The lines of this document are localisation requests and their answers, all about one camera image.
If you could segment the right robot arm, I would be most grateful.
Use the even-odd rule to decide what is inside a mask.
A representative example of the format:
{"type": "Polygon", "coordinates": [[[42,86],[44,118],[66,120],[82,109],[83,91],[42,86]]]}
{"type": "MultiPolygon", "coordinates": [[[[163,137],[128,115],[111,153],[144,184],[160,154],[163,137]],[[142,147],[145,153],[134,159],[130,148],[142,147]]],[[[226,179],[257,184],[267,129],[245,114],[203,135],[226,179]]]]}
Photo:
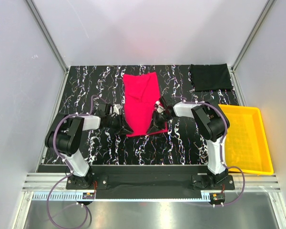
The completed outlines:
{"type": "Polygon", "coordinates": [[[206,140],[208,150],[207,173],[192,186],[200,190],[222,185],[228,176],[225,162],[225,140],[230,126],[226,115],[214,100],[189,102],[184,98],[180,102],[169,104],[162,96],[155,102],[153,115],[147,134],[164,130],[166,122],[176,117],[195,120],[198,133],[206,140]]]}

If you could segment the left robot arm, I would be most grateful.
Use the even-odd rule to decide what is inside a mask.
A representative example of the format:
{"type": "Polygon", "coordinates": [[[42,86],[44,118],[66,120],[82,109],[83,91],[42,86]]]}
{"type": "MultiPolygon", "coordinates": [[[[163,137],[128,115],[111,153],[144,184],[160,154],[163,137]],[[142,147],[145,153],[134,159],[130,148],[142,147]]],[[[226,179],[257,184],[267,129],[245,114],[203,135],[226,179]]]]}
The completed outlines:
{"type": "Polygon", "coordinates": [[[68,181],[75,186],[88,189],[96,185],[92,170],[80,152],[82,132],[111,128],[120,135],[133,133],[120,108],[119,104],[101,103],[88,114],[56,115],[45,137],[45,146],[67,165],[68,181]]]}

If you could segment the pink t shirt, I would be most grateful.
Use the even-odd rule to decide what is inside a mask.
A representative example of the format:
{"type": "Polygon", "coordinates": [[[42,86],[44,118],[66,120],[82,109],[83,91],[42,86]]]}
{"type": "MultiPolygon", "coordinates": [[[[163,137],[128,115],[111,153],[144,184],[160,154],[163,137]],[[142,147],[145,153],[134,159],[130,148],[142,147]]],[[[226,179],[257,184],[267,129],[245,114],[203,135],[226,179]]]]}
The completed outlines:
{"type": "Polygon", "coordinates": [[[157,74],[123,75],[124,112],[127,124],[133,130],[128,137],[147,135],[154,105],[161,97],[157,74]]]}

